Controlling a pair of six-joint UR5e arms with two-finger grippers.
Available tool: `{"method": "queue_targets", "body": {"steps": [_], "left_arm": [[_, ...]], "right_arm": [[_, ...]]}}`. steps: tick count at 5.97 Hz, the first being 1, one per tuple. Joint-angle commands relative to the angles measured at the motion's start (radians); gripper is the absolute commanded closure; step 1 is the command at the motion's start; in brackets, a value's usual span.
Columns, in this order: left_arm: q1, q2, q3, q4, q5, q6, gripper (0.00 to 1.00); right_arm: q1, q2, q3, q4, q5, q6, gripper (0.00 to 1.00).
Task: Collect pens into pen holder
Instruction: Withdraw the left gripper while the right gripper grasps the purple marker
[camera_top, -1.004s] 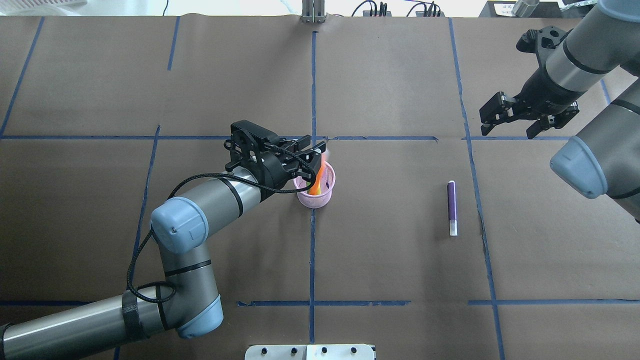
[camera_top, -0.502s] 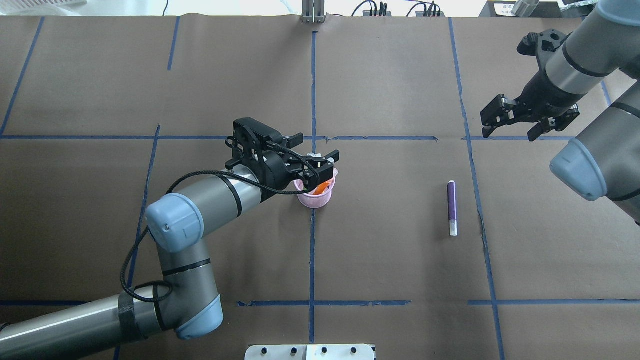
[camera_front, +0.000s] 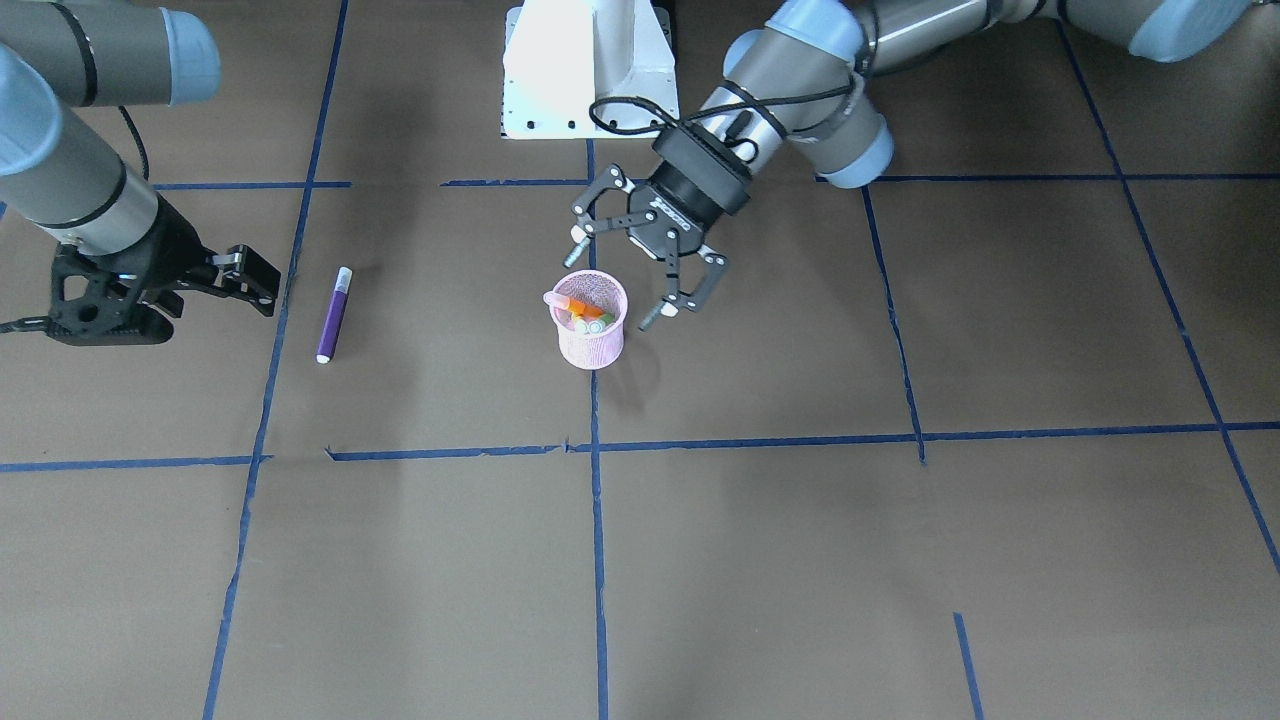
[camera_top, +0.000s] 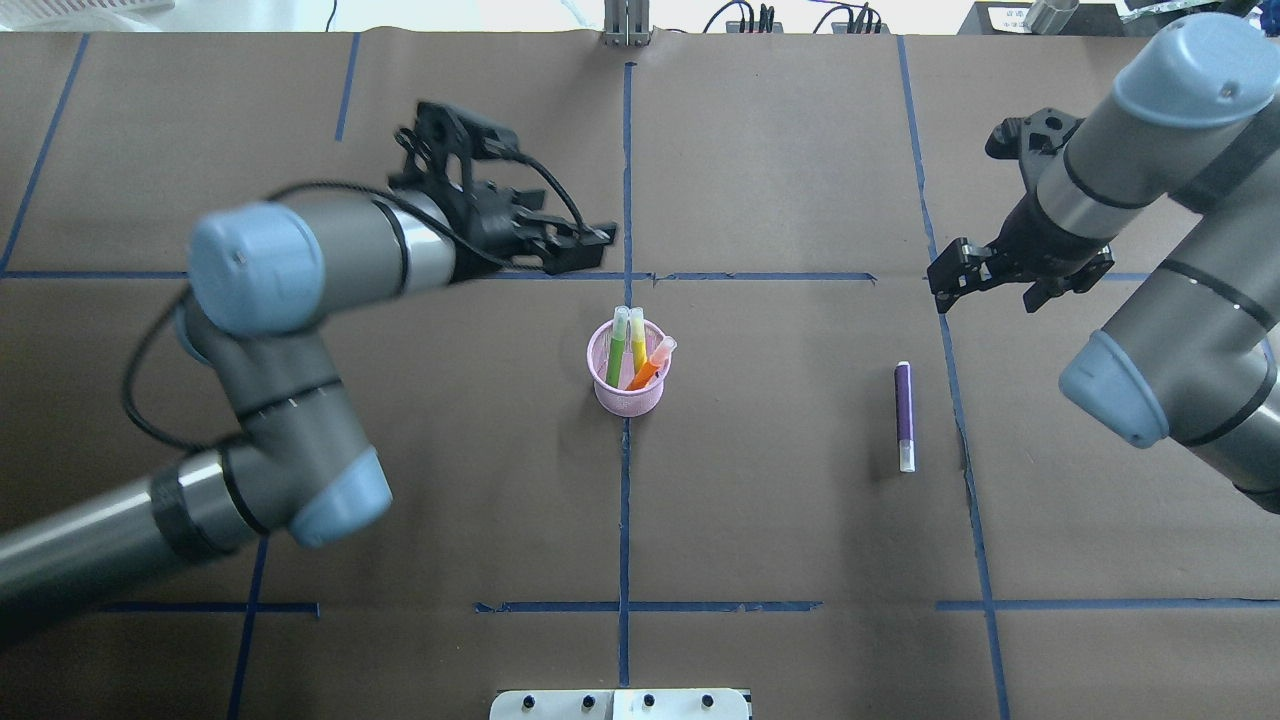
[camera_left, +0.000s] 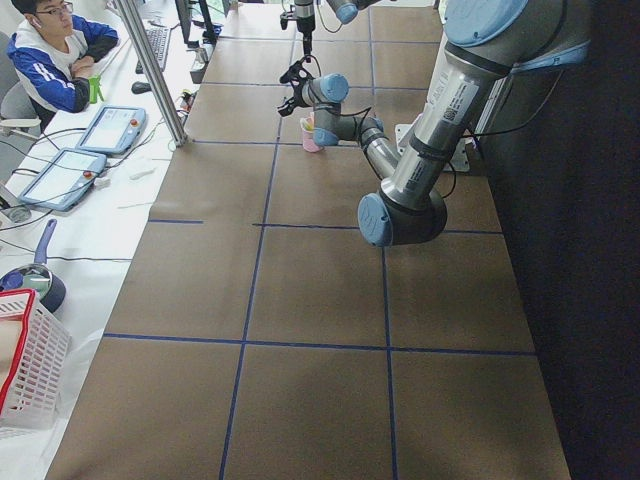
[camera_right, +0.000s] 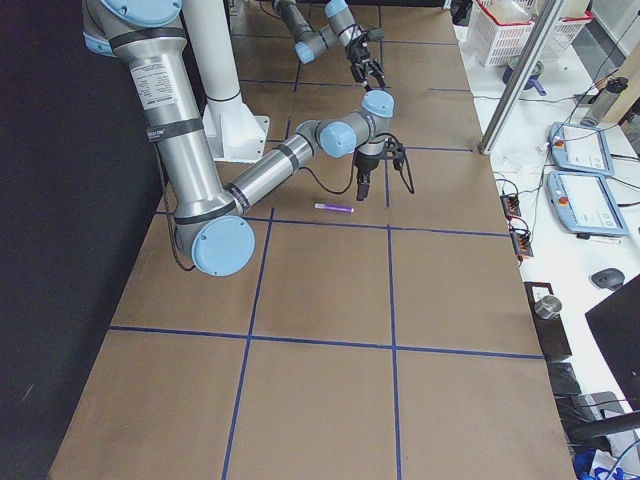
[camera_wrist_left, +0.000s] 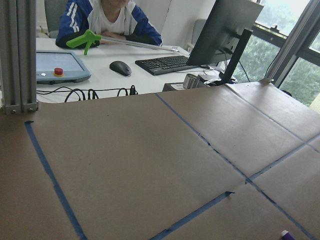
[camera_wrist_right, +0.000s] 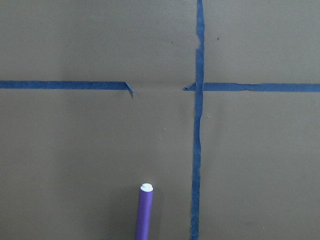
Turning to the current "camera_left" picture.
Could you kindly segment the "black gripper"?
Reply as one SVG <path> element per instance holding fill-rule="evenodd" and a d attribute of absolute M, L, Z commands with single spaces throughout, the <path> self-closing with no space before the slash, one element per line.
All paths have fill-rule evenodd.
<path fill-rule="evenodd" d="M 309 93 L 309 84 L 310 81 L 307 79 L 291 83 L 293 95 L 277 107 L 277 112 L 280 116 L 290 116 L 296 108 L 309 108 L 313 106 L 313 100 Z"/>
<path fill-rule="evenodd" d="M 313 2 L 295 2 L 294 13 L 297 30 L 303 33 L 303 53 L 312 54 L 312 32 L 315 30 L 315 9 Z"/>

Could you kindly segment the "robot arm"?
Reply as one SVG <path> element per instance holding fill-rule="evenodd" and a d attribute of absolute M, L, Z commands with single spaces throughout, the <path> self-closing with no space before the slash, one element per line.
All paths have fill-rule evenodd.
<path fill-rule="evenodd" d="M 419 244 L 444 229 L 446 205 L 434 185 L 496 81 L 510 74 L 559 70 L 582 62 L 590 44 L 590 1 L 450 1 L 445 10 L 444 70 L 433 97 L 399 151 L 380 120 L 344 114 L 349 85 L 340 74 L 315 78 L 302 61 L 281 76 L 293 88 L 281 116 L 314 111 L 314 141 L 359 144 L 381 180 L 358 206 L 364 239 L 375 246 Z"/>
<path fill-rule="evenodd" d="M 317 1 L 295 0 L 288 10 L 280 14 L 280 26 L 286 30 L 290 23 L 293 23 L 298 33 L 302 35 L 303 55 L 309 58 L 313 51 L 313 32 L 316 28 L 315 6 Z M 369 6 L 376 4 L 376 1 L 356 1 L 356 0 L 329 0 L 328 5 L 333 11 L 340 25 L 351 23 L 358 13 Z"/>

